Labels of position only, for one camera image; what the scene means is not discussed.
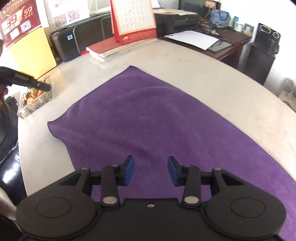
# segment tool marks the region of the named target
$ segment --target kettle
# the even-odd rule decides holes
[[[267,39],[267,52],[271,55],[279,52],[279,44],[274,39]]]

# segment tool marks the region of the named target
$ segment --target yellow panel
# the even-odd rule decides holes
[[[57,65],[42,27],[23,37],[8,51],[11,52],[17,64],[17,70],[35,79]]]

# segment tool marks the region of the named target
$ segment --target table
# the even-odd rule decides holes
[[[173,39],[168,39],[165,37],[158,37],[159,39],[171,42],[171,43],[175,43],[178,45],[182,45],[184,47],[193,49],[195,51],[198,51],[200,53],[203,53],[207,56],[210,56],[214,59],[217,59],[223,63],[226,63],[227,65],[233,67],[233,68],[237,68],[238,63],[239,63],[239,57],[242,53],[242,48],[245,44],[247,44],[248,42],[251,41],[252,38],[249,38],[248,36],[244,35],[243,33],[238,33],[234,30],[231,29],[218,29],[217,32],[221,35],[221,37],[217,37],[221,40],[225,40],[226,42],[229,42],[231,44],[233,44],[232,46],[229,46],[225,49],[222,49],[221,51],[218,52],[213,52],[210,50],[202,50],[198,47],[195,47],[193,45],[187,44],[187,43],[182,43]]]
[[[183,90],[257,142],[296,179],[296,114],[271,92],[226,64],[180,45],[157,43],[102,63],[89,54],[54,68],[54,99],[19,119],[19,153],[28,195],[74,171],[47,122],[129,65]]]

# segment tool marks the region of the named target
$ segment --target blue bag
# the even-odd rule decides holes
[[[213,9],[211,11],[210,21],[211,23],[218,23],[223,26],[228,26],[230,15],[228,12],[221,11],[219,9]]]

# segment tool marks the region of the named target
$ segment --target purple towel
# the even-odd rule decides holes
[[[292,177],[219,114],[138,68],[130,66],[93,90],[48,128],[66,145],[75,169],[97,171],[133,155],[134,174],[128,187],[119,187],[121,200],[181,198],[183,188],[172,185],[167,171],[169,156],[201,171],[224,168],[278,197],[287,209],[280,235],[296,240]],[[92,198],[99,200],[99,187]],[[209,188],[203,186],[202,199],[209,198]]]

